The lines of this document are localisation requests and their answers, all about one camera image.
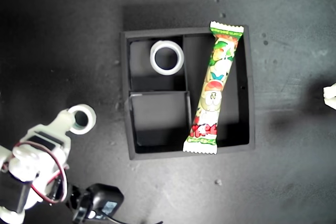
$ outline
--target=wrapper crimped end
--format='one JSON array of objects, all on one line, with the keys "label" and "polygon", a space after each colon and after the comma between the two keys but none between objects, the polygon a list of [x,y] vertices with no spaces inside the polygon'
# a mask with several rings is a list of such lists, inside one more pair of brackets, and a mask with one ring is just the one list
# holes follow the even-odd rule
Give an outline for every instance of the wrapper crimped end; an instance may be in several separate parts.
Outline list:
[{"label": "wrapper crimped end", "polygon": [[217,154],[217,145],[211,144],[202,144],[200,142],[184,142],[183,144],[184,152],[193,152],[193,153],[203,153],[203,154]]},{"label": "wrapper crimped end", "polygon": [[210,23],[210,28],[216,28],[219,30],[224,30],[224,31],[234,31],[236,33],[243,33],[244,32],[244,27],[243,26],[230,26],[230,25],[225,25],[218,23],[216,21],[212,21]]}]

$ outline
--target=red wire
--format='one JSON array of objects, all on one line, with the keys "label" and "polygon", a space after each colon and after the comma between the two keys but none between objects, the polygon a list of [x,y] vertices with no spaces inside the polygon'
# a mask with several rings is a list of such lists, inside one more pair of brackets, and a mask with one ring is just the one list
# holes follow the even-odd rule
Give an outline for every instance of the red wire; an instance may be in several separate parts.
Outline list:
[{"label": "red wire", "polygon": [[[61,172],[61,170],[62,170],[62,169],[64,170],[64,168],[63,168],[63,167],[61,166],[61,164],[58,162],[56,156],[55,156],[49,149],[47,149],[47,148],[46,148],[45,146],[43,146],[43,145],[40,145],[40,144],[35,143],[35,142],[31,142],[31,141],[19,142],[19,143],[17,143],[14,147],[18,147],[18,146],[20,146],[20,145],[24,145],[24,144],[28,144],[28,145],[30,145],[30,146],[32,146],[32,147],[37,147],[39,150],[48,153],[48,154],[50,155],[50,157],[52,157],[52,159],[55,161],[56,165],[58,166],[58,169],[59,169],[59,172],[60,172],[60,174],[61,174],[61,176],[62,176],[63,181],[65,180],[64,175],[63,175],[63,173]],[[48,198],[47,196],[45,196],[45,195],[43,195],[41,192],[39,192],[33,185],[31,185],[31,186],[32,186],[31,188],[34,190],[34,192],[35,192],[38,196],[40,196],[44,201],[46,201],[46,202],[48,202],[48,203],[50,203],[50,204],[56,204],[56,203],[60,203],[60,202],[61,202],[61,200],[52,200],[52,199]],[[64,188],[63,188],[62,196],[61,196],[60,198],[62,199],[63,196],[64,196]]]}]

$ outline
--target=white object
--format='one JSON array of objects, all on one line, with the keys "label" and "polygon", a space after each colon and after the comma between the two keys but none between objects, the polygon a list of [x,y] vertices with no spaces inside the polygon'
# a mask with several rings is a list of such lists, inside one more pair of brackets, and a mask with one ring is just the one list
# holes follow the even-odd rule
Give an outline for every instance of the white object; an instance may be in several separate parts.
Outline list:
[{"label": "white object", "polygon": [[336,83],[323,88],[324,103],[336,110]]},{"label": "white object", "polygon": [[184,142],[184,152],[217,154],[217,145]]},{"label": "white object", "polygon": [[96,212],[92,210],[92,211],[89,213],[88,218],[89,218],[89,219],[93,219],[95,216],[96,216]]},{"label": "white object", "polygon": [[[173,67],[172,69],[160,68],[155,61],[155,55],[156,55],[157,51],[159,51],[162,48],[170,48],[177,55],[177,63],[175,65],[175,67]],[[182,48],[178,44],[176,44],[175,42],[172,42],[170,40],[159,40],[158,42],[156,42],[151,48],[150,55],[151,55],[150,61],[151,61],[151,65],[152,65],[153,69],[157,73],[162,74],[164,76],[171,76],[172,74],[177,73],[183,66],[184,54],[183,54]]]},{"label": "white object", "polygon": [[81,126],[75,123],[70,129],[73,134],[83,135],[88,133],[96,124],[97,116],[93,108],[86,104],[80,104],[69,108],[68,112],[76,115],[77,112],[83,112],[88,117],[88,124],[86,126]]},{"label": "white object", "polygon": [[7,210],[4,207],[0,207],[0,217],[1,219],[8,224],[22,224],[25,219],[25,211],[21,213],[16,213]]}]

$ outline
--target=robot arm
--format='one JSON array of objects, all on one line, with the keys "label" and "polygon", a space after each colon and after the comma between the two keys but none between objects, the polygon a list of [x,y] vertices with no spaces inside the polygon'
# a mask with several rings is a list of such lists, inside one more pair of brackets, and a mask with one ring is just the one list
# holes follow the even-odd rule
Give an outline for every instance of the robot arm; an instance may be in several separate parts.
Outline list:
[{"label": "robot arm", "polygon": [[[77,122],[77,112],[86,115],[85,126]],[[124,224],[111,217],[124,199],[118,188],[94,184],[82,190],[67,183],[71,139],[66,133],[85,134],[95,123],[94,110],[81,104],[61,111],[49,125],[28,130],[12,151],[0,146],[0,223],[22,224],[26,209],[46,201],[66,203],[74,224],[88,219]]]},{"label": "robot arm", "polygon": [[[87,125],[76,123],[78,111],[87,116]],[[21,224],[25,209],[43,200],[53,204],[63,202],[67,196],[67,180],[64,169],[71,149],[71,139],[66,132],[89,132],[96,123],[94,110],[78,105],[61,111],[49,125],[37,125],[16,144],[13,151],[0,146],[0,219],[8,224]],[[55,189],[55,179],[61,175],[62,196],[48,198]]]}]

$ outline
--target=black cable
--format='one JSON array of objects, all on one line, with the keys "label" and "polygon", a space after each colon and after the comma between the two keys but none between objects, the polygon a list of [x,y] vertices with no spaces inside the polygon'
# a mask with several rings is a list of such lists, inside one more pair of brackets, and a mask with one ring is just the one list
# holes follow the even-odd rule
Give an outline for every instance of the black cable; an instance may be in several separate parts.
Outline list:
[{"label": "black cable", "polygon": [[116,219],[113,219],[112,217],[110,217],[109,215],[105,214],[103,211],[100,211],[109,221],[113,222],[113,223],[116,223],[116,224],[127,224],[125,222],[121,222],[121,221],[118,221]]}]

